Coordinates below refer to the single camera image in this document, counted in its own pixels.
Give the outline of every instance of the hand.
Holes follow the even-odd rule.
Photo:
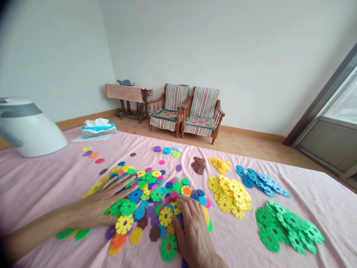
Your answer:
[[[118,218],[104,216],[104,211],[116,201],[123,199],[138,188],[136,185],[116,194],[137,177],[137,174],[130,177],[126,175],[114,183],[113,181],[115,181],[116,177],[112,178],[98,192],[76,203],[60,208],[59,213],[65,215],[64,220],[67,221],[68,228],[91,229],[101,225],[113,225],[117,222]]]
[[[189,267],[227,267],[217,255],[208,231],[202,206],[194,199],[179,196],[177,199],[185,225],[185,231],[177,217],[173,217],[178,247]]]

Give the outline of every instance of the wooden armchair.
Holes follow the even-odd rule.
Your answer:
[[[149,129],[151,126],[167,129],[175,132],[176,138],[179,136],[180,124],[182,122],[182,106],[191,103],[188,97],[190,87],[181,84],[165,84],[164,93],[157,100],[147,102],[149,109]]]
[[[184,133],[212,137],[214,144],[225,113],[218,100],[219,89],[194,87],[192,102],[182,107],[181,138]]]

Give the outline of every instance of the tiled floor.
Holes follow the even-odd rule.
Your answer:
[[[161,130],[156,127],[152,127],[152,132],[150,132],[147,120],[139,124],[138,120],[131,118],[121,120],[117,117],[110,117],[108,119],[110,123],[116,125],[118,131],[322,171],[357,193],[356,189],[341,181],[331,172],[316,164],[302,153],[291,147],[284,146],[277,141],[263,140],[220,131],[215,144],[211,145],[212,138],[209,137],[185,133],[183,139],[180,135],[178,138],[175,138],[173,132]]]

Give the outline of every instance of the tissue box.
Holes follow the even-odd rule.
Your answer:
[[[108,119],[103,118],[95,121],[86,120],[86,125],[82,127],[83,139],[117,133],[115,125],[113,123],[108,124],[108,121]]]

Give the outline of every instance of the white wall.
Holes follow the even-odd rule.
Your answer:
[[[0,96],[25,96],[53,121],[107,111],[114,75],[98,0],[13,1],[0,29]]]
[[[357,42],[356,0],[100,0],[116,79],[217,87],[223,125],[287,136]]]

